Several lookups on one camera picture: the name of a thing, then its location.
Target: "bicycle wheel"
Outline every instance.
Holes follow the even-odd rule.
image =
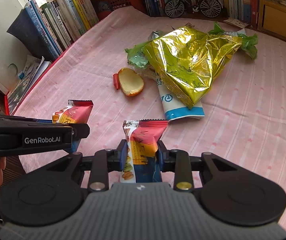
[[[218,0],[202,0],[200,4],[202,14],[214,18],[221,13],[221,4]]]
[[[180,1],[178,4],[177,0],[171,0],[165,5],[165,14],[170,18],[180,17],[184,13],[184,4]]]

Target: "wooden cabinet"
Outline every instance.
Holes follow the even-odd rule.
[[[257,29],[286,41],[286,6],[273,0],[260,0]]]

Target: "pink bedsheet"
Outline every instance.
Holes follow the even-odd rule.
[[[153,30],[169,32],[171,26],[188,22],[204,32],[213,28],[211,21],[151,18],[133,7],[112,12],[49,70],[16,115],[50,119],[70,98],[91,99],[91,134],[78,150],[93,155],[116,147],[124,138],[123,120],[164,118],[153,81],[146,80],[143,92],[133,98],[114,89],[112,74],[127,66],[124,48],[146,41]],[[171,122],[162,140],[167,148],[183,149],[194,156],[213,152],[279,183],[286,191],[286,42],[262,33],[258,36],[258,59],[252,61],[238,51],[202,98],[205,118]],[[20,156],[20,160],[29,172],[64,155],[57,151]],[[118,172],[109,178],[110,185],[118,181]],[[173,183],[173,173],[163,174],[163,180]],[[201,186],[197,173],[194,180],[195,186]],[[280,224],[286,229],[286,211]]]

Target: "yellow foil bag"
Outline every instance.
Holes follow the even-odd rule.
[[[162,81],[190,109],[242,44],[242,38],[209,35],[184,26],[144,46]]]

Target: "gray textured grip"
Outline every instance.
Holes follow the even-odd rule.
[[[191,193],[168,183],[115,183],[111,190],[90,194],[82,207],[60,223],[24,228],[10,223],[1,240],[281,240],[277,223],[242,228],[209,216]]]

